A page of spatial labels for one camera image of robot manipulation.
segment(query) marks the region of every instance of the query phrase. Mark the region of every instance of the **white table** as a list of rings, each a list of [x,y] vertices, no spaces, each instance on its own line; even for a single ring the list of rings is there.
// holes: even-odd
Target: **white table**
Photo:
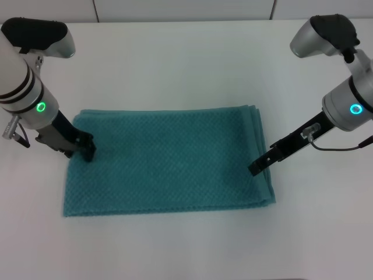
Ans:
[[[303,23],[69,24],[76,54],[47,58],[41,77],[70,120],[86,108],[254,104],[269,146],[318,114],[349,76],[341,57],[292,54]],[[353,23],[373,56],[373,20]],[[1,129],[8,121],[1,110]],[[350,147],[372,133],[373,122],[334,129],[318,145]],[[63,218],[68,160],[34,139],[30,149],[1,139],[0,278],[371,279],[372,158],[373,146],[303,149],[271,168],[277,204],[267,208]]]

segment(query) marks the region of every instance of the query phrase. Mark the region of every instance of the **cable connector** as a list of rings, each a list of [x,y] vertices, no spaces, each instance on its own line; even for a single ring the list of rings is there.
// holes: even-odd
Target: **cable connector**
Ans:
[[[327,152],[347,152],[347,151],[354,151],[357,149],[364,148],[370,144],[373,144],[373,136],[368,137],[362,143],[360,143],[358,146],[353,147],[353,148],[346,148],[346,149],[333,149],[333,148],[320,148],[317,147],[314,143],[314,137],[313,134],[321,129],[321,126],[319,123],[312,124],[310,127],[306,127],[303,132],[302,136],[307,137],[308,142],[314,147],[316,150],[320,151],[327,151]]]
[[[2,134],[2,137],[10,140],[13,138],[14,133],[16,132],[16,128],[18,125],[18,122],[20,120],[20,117],[18,115],[13,115],[10,122],[8,122],[8,125],[6,126],[4,133]]]

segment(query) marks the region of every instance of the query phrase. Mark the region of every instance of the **green led ring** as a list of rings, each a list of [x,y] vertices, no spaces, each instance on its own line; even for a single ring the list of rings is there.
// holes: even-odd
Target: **green led ring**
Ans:
[[[45,103],[44,102],[40,102],[38,105],[36,105],[36,110],[38,112],[43,112],[45,110]]]

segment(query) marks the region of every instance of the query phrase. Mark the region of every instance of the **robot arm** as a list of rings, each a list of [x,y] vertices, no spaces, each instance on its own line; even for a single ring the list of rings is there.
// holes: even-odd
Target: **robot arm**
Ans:
[[[15,133],[17,126],[36,130],[36,140],[68,158],[81,152],[91,161],[96,150],[93,136],[76,129],[60,112],[54,96],[42,83],[39,74],[44,56],[69,58],[75,53],[72,36],[64,23],[13,18],[0,32],[0,106],[12,115],[3,133],[29,147]]]
[[[313,143],[334,127],[352,131],[373,118],[373,64],[362,50],[356,50],[357,39],[352,22],[342,15],[314,16],[307,21],[290,43],[292,52],[300,57],[324,53],[340,54],[351,77],[334,88],[322,100],[322,112],[290,135],[270,146],[270,150],[255,160],[249,171],[255,176]],[[373,141],[370,137],[351,149],[318,149],[323,151],[351,151]]]

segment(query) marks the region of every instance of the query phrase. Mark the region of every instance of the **folded towel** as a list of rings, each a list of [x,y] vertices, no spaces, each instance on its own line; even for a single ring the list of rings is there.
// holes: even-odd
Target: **folded towel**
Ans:
[[[204,211],[275,202],[270,173],[248,166],[265,153],[255,106],[192,111],[83,110],[87,163],[69,162],[64,216]]]

